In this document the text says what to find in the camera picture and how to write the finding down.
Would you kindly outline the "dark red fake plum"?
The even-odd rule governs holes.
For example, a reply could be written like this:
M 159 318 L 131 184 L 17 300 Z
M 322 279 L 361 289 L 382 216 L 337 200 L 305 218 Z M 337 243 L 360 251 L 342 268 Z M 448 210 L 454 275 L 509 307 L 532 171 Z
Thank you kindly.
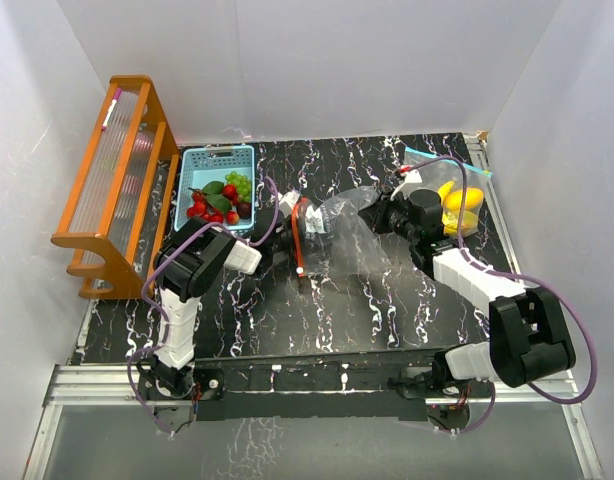
M 239 202 L 236 206 L 236 212 L 240 219 L 250 220 L 252 218 L 252 204 L 249 202 Z

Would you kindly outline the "red zip clear bag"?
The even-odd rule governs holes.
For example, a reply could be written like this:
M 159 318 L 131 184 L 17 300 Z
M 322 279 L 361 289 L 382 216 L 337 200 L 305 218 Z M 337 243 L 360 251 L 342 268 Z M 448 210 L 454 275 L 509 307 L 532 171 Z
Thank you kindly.
M 359 216 L 360 210 L 377 199 L 371 187 L 343 191 L 319 206 L 300 199 L 291 214 L 298 272 L 345 277 L 388 270 L 387 254 Z

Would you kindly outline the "green fake grapes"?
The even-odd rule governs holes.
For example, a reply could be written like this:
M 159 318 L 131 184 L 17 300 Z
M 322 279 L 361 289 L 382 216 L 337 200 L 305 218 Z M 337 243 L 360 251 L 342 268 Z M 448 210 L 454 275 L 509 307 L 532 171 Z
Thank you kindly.
M 232 201 L 249 202 L 252 193 L 252 181 L 244 174 L 232 171 L 225 176 L 223 195 Z

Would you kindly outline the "red fake strawberries bunch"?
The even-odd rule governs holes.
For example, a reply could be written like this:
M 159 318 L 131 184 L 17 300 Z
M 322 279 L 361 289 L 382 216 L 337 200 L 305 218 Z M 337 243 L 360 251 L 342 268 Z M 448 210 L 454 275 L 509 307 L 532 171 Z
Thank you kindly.
M 236 225 L 240 220 L 237 212 L 238 190 L 234 184 L 212 181 L 203 188 L 192 188 L 191 206 L 186 210 L 188 218 L 200 218 L 207 222 Z

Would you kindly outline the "blue zip clear bag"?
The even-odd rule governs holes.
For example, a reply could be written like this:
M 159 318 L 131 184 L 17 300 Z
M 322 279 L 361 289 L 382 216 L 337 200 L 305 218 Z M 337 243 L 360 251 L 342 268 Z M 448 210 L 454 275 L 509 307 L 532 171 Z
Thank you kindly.
M 424 166 L 418 170 L 423 180 L 420 188 L 437 192 L 443 184 L 453 180 L 462 188 L 463 197 L 466 197 L 468 187 L 482 189 L 485 196 L 485 187 L 491 178 L 491 173 L 466 163 L 463 164 L 463 168 L 464 170 L 461 170 L 455 161 L 448 159 Z

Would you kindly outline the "light blue plastic basket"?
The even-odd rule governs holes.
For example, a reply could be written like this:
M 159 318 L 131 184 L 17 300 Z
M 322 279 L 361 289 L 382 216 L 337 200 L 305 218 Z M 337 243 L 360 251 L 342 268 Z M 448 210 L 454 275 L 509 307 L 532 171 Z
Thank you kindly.
M 256 216 L 256 160 L 250 145 L 228 145 L 214 147 L 194 147 L 183 152 L 180 178 L 178 182 L 177 204 L 173 229 L 178 231 L 187 221 L 186 210 L 191 206 L 192 188 L 203 188 L 212 181 L 225 183 L 225 176 L 232 171 L 247 175 L 252 181 L 252 218 L 240 220 L 236 225 L 228 225 L 230 230 L 244 231 L 254 226 Z

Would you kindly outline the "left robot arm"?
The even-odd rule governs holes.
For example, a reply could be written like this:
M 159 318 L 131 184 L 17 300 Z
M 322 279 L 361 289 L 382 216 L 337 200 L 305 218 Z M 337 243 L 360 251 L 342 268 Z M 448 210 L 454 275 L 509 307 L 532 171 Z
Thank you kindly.
M 291 251 L 288 214 L 264 212 L 243 239 L 229 230 L 193 218 L 162 247 L 154 261 L 161 318 L 156 357 L 166 368 L 158 385 L 169 397 L 181 399 L 193 387 L 194 376 L 184 368 L 194 358 L 194 325 L 200 298 L 223 269 L 245 275 L 261 274 L 279 253 Z

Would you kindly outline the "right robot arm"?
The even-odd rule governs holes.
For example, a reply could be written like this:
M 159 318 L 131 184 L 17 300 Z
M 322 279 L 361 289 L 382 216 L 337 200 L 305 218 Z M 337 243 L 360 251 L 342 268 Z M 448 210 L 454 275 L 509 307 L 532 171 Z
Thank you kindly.
M 575 349 L 557 297 L 544 287 L 528 288 L 466 260 L 465 250 L 443 232 L 437 193 L 383 193 L 359 216 L 373 233 L 395 233 L 405 239 L 418 270 L 468 300 L 489 321 L 487 341 L 435 354 L 432 381 L 440 394 L 456 396 L 469 380 L 518 387 L 575 365 Z

